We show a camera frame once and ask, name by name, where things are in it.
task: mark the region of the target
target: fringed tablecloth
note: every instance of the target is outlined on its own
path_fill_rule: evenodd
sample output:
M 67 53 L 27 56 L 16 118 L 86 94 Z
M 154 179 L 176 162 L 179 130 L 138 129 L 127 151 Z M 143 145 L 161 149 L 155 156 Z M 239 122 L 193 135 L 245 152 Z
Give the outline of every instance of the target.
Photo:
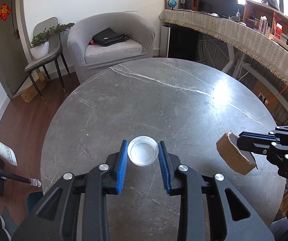
M 288 51 L 242 24 L 208 14 L 163 10 L 160 21 L 188 27 L 229 43 L 288 83 Z

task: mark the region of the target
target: orange cable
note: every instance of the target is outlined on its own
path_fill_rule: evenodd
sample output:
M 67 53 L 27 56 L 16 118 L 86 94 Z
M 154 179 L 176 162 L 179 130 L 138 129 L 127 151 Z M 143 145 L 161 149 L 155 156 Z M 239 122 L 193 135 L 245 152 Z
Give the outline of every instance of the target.
M 278 95 L 276 95 L 272 100 L 270 100 L 267 104 L 265 104 L 265 106 L 269 105 L 273 100 L 276 99 L 276 97 L 281 95 L 286 90 L 286 88 L 288 88 L 288 84 L 285 86 L 285 88 Z

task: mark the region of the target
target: globe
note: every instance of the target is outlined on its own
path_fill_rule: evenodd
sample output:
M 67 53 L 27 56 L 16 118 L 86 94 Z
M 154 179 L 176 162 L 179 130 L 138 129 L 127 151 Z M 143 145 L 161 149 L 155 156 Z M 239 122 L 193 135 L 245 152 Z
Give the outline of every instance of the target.
M 177 2 L 175 0 L 169 0 L 167 4 L 169 7 L 172 7 L 173 10 L 173 8 L 177 5 Z

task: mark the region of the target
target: black bag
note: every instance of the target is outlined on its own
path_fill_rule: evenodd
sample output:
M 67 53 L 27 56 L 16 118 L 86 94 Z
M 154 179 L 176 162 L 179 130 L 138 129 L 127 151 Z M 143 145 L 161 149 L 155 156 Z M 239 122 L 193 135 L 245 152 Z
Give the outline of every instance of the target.
M 116 34 L 110 27 L 93 36 L 95 43 L 105 47 L 124 42 L 126 40 L 125 38 L 125 34 Z

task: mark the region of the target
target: black screen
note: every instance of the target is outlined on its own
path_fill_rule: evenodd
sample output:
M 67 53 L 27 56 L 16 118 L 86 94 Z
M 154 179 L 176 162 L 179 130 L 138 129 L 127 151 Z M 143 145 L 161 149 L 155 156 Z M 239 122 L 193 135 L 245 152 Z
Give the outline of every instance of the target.
M 232 16 L 236 0 L 200 0 L 199 11 Z

